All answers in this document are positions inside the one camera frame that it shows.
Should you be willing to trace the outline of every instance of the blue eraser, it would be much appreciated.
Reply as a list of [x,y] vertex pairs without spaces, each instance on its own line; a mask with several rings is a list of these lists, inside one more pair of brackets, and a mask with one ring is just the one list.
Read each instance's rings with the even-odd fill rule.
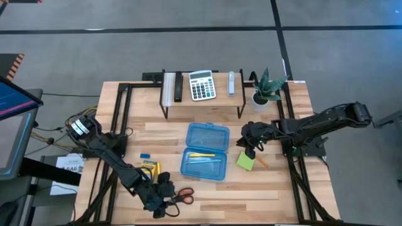
[[139,155],[140,158],[151,158],[150,154],[140,154]]

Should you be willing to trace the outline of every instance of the blue plastic container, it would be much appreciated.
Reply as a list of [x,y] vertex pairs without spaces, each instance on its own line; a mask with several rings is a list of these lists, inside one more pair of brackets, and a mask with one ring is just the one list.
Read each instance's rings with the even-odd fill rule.
[[[223,180],[226,175],[227,155],[225,151],[229,147],[229,129],[224,126],[216,126],[212,123],[192,122],[188,126],[186,144],[180,172],[186,176],[210,180]],[[189,154],[215,154],[214,157],[191,158]],[[214,163],[195,163],[193,161],[213,161]]]

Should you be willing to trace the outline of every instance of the white plant pot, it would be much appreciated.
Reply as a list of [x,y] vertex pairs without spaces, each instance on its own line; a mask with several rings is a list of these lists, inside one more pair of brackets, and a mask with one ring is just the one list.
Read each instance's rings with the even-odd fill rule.
[[255,101],[254,101],[254,95],[256,95],[257,93],[254,93],[253,94],[253,96],[251,97],[251,103],[250,103],[250,106],[251,106],[251,108],[254,110],[254,111],[256,111],[256,112],[263,112],[264,110],[266,110],[266,108],[267,108],[267,106],[268,106],[268,104],[269,104],[269,101],[267,101],[267,103],[265,103],[265,104],[257,104]]

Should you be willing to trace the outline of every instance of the potted plant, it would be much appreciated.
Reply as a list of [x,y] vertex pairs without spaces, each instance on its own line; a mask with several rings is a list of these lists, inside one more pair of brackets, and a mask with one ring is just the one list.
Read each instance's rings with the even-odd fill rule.
[[253,101],[251,105],[253,109],[257,112],[262,112],[265,110],[270,101],[280,100],[281,97],[275,95],[274,92],[282,87],[287,78],[288,77],[281,77],[270,82],[268,68],[266,68],[258,85],[254,84],[256,92],[253,94],[252,97]]

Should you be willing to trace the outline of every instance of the orange and black tape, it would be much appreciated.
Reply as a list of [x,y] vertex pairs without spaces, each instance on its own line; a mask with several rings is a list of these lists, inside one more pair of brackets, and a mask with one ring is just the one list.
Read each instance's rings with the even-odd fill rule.
[[10,71],[7,74],[7,79],[12,80],[17,73],[18,67],[21,65],[21,62],[23,61],[24,55],[19,54],[17,58],[15,59],[13,66],[11,66]]

